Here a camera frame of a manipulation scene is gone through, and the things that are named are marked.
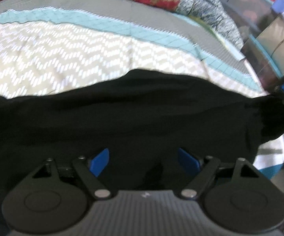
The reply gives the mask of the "black pants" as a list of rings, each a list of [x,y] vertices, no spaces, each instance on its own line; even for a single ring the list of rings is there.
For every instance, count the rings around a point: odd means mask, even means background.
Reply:
[[[248,98],[207,80],[132,70],[55,95],[0,96],[0,224],[7,193],[47,158],[61,164],[110,151],[112,190],[180,189],[178,149],[222,162],[254,161],[284,134],[284,97]]]

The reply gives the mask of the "stacked storage boxes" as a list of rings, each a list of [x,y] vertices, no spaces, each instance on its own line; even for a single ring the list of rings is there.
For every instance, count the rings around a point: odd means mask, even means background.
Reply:
[[[242,53],[262,87],[284,80],[284,0],[221,0],[244,40]]]

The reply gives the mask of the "white and blue patterned bedsheet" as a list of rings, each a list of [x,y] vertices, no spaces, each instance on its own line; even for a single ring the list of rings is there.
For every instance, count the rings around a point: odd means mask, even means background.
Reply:
[[[248,98],[265,96],[223,40],[184,16],[126,0],[0,3],[0,96],[47,96],[114,80],[132,70],[207,80]],[[283,135],[252,163],[282,155]]]

